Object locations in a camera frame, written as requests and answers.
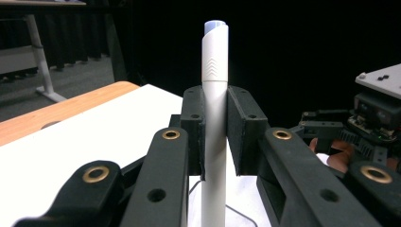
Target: black curtain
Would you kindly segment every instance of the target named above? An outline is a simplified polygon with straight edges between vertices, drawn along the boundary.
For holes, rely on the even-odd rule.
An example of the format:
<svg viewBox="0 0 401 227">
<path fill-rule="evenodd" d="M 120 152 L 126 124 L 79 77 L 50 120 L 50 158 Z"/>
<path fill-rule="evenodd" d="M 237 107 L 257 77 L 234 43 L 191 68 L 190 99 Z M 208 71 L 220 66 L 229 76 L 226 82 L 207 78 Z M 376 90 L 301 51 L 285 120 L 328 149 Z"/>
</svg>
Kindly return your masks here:
<svg viewBox="0 0 401 227">
<path fill-rule="evenodd" d="M 84 1 L 88 6 L 101 6 L 103 0 Z M 1 15 L 2 19 L 18 19 L 22 16 Z M 36 24 L 44 46 L 48 67 L 61 70 L 65 64 L 99 60 L 109 55 L 106 40 L 105 19 L 101 14 L 47 14 L 35 15 Z M 0 22 L 0 49 L 30 45 L 24 21 Z M 24 72 L 13 72 L 13 76 Z"/>
<path fill-rule="evenodd" d="M 229 33 L 229 81 L 249 90 L 270 123 L 303 111 L 351 109 L 355 78 L 401 63 L 395 1 L 142 1 L 142 74 L 179 96 L 201 84 L 203 24 Z"/>
</svg>

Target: wooden table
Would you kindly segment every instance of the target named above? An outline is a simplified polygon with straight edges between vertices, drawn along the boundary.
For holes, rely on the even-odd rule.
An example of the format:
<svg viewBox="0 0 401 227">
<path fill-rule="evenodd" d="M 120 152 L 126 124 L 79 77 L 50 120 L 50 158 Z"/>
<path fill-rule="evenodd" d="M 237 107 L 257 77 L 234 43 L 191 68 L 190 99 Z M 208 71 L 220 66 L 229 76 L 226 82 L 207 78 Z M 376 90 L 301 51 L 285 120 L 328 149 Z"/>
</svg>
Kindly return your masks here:
<svg viewBox="0 0 401 227">
<path fill-rule="evenodd" d="M 0 123 L 0 146 L 22 138 L 43 126 L 80 114 L 104 102 L 137 89 L 139 86 L 119 81 L 92 92 L 67 99 L 40 110 L 14 117 Z"/>
</svg>

